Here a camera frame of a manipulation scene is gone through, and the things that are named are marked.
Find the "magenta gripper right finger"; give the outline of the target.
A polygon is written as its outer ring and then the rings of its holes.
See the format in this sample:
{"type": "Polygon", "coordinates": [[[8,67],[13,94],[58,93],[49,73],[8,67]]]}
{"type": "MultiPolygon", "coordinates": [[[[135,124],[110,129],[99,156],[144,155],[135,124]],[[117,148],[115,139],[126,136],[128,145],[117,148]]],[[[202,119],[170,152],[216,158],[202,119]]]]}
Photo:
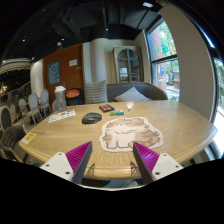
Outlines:
{"type": "Polygon", "coordinates": [[[133,154],[145,185],[182,169],[169,154],[158,154],[137,142],[133,143],[133,154]]]}

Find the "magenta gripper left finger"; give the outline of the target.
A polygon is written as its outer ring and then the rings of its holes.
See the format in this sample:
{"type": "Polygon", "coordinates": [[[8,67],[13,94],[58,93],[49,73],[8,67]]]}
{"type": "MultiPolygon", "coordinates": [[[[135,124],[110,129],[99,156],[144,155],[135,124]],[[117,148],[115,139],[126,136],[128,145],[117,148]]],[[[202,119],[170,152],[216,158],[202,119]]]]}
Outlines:
{"type": "Polygon", "coordinates": [[[91,153],[92,142],[87,142],[67,153],[56,153],[41,166],[41,169],[75,184],[80,184],[91,153]]]}

